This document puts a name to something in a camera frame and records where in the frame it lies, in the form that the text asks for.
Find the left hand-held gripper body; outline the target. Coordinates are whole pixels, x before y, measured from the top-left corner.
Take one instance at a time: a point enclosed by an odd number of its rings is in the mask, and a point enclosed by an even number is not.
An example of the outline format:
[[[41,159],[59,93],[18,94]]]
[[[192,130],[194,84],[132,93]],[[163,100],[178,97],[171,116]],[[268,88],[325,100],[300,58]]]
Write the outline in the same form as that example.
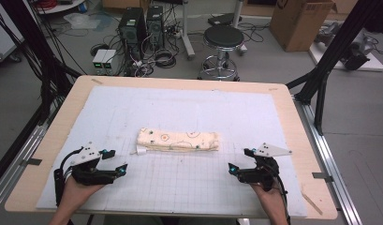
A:
[[[102,159],[92,142],[86,144],[78,155],[70,162],[71,175],[80,184],[86,186],[112,184],[114,171],[100,171],[96,168]]]

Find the white gridded mat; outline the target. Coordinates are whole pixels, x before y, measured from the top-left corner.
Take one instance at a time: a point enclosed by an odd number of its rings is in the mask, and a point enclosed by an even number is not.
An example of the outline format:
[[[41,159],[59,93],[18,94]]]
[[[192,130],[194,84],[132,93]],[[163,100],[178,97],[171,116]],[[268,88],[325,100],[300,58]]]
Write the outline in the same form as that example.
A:
[[[138,155],[141,128],[216,132],[212,152],[148,151]],[[116,152],[100,170],[126,165],[126,174],[99,190],[87,210],[143,214],[261,218],[255,192],[228,166],[252,168],[246,148],[286,147],[283,126],[269,94],[98,86],[86,100],[53,166],[68,167],[86,144]]]

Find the white cabinet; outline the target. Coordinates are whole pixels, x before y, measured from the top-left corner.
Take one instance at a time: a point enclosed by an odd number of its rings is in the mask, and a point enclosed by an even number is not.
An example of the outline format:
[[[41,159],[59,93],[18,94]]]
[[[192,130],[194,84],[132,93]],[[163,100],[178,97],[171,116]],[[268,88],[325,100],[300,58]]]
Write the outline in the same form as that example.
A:
[[[21,33],[13,23],[13,21],[8,17],[6,12],[1,12],[5,24],[8,26],[9,30],[19,39],[20,43],[24,41]],[[4,30],[0,25],[0,62],[3,62],[8,56],[10,56],[13,51],[17,48],[17,45],[9,37],[9,34]]]

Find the white round table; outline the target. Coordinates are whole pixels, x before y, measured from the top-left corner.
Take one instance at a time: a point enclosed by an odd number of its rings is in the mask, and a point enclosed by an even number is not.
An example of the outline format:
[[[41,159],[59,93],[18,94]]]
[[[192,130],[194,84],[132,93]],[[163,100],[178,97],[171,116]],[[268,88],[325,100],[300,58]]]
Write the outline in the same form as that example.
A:
[[[44,7],[41,7],[38,3],[34,3],[33,6],[37,9],[38,12],[45,13],[45,14],[52,14],[52,13],[62,12],[65,10],[76,8],[79,5],[82,5],[85,3],[85,0],[72,0],[72,3],[69,5],[60,5],[59,3],[56,3],[54,5],[52,3],[53,0],[47,0],[47,1],[48,3],[45,4]]]

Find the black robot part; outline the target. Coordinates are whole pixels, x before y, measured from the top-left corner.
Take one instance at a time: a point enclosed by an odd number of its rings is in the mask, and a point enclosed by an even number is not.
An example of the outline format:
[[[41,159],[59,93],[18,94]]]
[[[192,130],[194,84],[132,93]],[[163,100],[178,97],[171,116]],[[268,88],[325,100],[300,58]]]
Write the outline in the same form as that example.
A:
[[[365,46],[359,43],[352,43],[346,49],[345,53],[340,59],[340,62],[348,70],[357,70],[367,61],[369,61],[367,54],[371,51],[372,49],[369,46]]]

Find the aluminium rail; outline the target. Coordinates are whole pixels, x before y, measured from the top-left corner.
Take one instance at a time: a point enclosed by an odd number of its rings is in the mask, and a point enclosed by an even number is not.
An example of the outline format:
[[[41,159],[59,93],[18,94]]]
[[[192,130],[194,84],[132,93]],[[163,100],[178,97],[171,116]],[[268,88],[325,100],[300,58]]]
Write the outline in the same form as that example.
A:
[[[346,183],[335,162],[331,149],[325,137],[320,135],[314,125],[315,114],[310,105],[303,105],[293,98],[298,113],[306,126],[307,133],[311,136],[313,149],[318,157],[318,164],[333,177],[333,182],[327,184],[331,195],[334,197],[336,210],[342,215],[346,225],[362,225],[360,215],[347,190]]]
[[[33,158],[50,126],[51,118],[52,114],[49,112],[44,115],[42,106],[39,106],[0,160],[0,207],[28,166],[21,166],[21,161]]]

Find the thin wooden stick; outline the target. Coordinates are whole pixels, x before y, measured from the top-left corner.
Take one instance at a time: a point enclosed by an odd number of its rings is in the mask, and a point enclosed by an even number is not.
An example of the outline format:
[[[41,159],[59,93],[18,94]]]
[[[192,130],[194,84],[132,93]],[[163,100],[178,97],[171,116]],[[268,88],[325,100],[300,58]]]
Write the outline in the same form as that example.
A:
[[[322,210],[313,202],[313,200],[305,193],[304,191],[304,185],[302,185],[302,188],[301,188],[301,193],[302,193],[302,196],[304,197],[304,199],[311,205],[311,207],[313,207],[315,209],[315,211],[320,214],[321,216],[323,215],[323,212]]]

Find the person's right hand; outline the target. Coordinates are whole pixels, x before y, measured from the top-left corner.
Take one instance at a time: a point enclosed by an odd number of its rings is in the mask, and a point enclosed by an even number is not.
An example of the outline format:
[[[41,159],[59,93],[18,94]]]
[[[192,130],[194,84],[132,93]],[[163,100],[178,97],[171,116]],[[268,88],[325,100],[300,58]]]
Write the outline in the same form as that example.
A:
[[[276,185],[268,191],[265,191],[260,183],[251,184],[251,188],[258,195],[260,204],[269,218],[283,218],[286,215],[282,195]]]

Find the person's left hand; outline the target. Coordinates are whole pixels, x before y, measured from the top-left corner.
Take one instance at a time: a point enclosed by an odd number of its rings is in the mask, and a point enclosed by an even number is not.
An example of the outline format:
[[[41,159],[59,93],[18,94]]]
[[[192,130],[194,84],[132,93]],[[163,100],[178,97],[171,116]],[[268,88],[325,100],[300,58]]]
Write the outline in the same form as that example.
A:
[[[57,212],[70,218],[94,193],[103,187],[104,185],[86,186],[79,184],[72,176],[69,176]]]

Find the grey metal stand leg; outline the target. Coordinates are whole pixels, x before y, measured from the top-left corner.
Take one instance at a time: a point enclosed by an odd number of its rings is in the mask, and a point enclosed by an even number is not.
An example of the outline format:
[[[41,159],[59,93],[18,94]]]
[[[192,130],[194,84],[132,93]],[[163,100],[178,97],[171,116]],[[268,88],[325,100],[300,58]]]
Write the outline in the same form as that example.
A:
[[[193,60],[195,58],[195,52],[193,49],[193,46],[191,44],[191,41],[188,36],[188,0],[182,0],[182,11],[183,11],[183,28],[181,31],[181,39],[184,44],[184,48],[187,54],[188,60]]]
[[[232,21],[232,26],[234,28],[238,27],[240,18],[241,18],[241,12],[242,12],[242,7],[243,7],[243,2],[244,0],[237,0],[235,9],[234,9],[234,17]],[[243,44],[241,47],[238,48],[238,54],[239,56],[243,56],[247,52],[247,48]]]

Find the grey robot part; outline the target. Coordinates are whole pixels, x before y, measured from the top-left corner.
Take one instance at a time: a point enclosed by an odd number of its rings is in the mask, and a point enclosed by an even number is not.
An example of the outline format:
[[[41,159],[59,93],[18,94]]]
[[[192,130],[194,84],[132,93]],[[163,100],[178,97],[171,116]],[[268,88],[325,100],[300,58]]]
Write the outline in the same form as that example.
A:
[[[333,22],[331,25],[327,26],[324,29],[321,29],[317,36],[314,39],[315,43],[323,43],[326,47],[328,47],[333,41],[334,37],[338,33],[340,29],[340,25],[338,22]]]

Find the cream cloth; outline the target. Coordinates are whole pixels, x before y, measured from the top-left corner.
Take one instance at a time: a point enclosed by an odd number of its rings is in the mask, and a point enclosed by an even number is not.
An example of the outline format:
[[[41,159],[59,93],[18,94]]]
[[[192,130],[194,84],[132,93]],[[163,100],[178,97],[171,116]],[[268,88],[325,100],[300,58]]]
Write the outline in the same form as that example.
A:
[[[196,152],[218,151],[220,135],[216,132],[177,132],[143,127],[137,137],[136,149],[131,155],[148,151]]]

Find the black round stool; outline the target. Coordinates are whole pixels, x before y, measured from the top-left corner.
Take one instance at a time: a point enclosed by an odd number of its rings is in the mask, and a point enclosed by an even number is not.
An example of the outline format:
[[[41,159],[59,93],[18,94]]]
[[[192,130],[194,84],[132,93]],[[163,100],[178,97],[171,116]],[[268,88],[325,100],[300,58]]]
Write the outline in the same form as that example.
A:
[[[205,74],[218,80],[233,78],[234,82],[238,82],[240,77],[237,66],[229,58],[229,53],[243,45],[243,33],[232,26],[215,25],[205,30],[203,41],[208,47],[216,50],[217,54],[205,58],[197,79],[201,80]]]

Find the white power supply unit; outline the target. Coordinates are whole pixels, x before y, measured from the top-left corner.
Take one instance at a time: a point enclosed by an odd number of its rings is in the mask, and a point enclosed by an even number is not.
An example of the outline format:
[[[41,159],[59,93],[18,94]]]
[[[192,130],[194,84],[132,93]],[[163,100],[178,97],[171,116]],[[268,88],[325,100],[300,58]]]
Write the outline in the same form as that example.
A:
[[[115,50],[106,50],[102,61],[104,71],[107,75],[113,75],[117,69],[117,54]]]
[[[106,50],[98,50],[96,52],[94,59],[93,59],[93,65],[94,65],[94,68],[96,70],[97,75],[105,75],[106,74],[106,71],[103,67],[103,62],[104,62],[106,52],[107,52]]]

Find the clear plastic sheet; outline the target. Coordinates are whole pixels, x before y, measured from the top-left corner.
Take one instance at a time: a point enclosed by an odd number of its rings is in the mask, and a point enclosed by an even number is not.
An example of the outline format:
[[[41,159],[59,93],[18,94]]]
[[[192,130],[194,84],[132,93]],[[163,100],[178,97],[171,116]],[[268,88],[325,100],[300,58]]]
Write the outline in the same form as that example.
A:
[[[72,29],[96,29],[100,20],[93,20],[89,15],[80,13],[67,14],[64,19],[70,23]]]

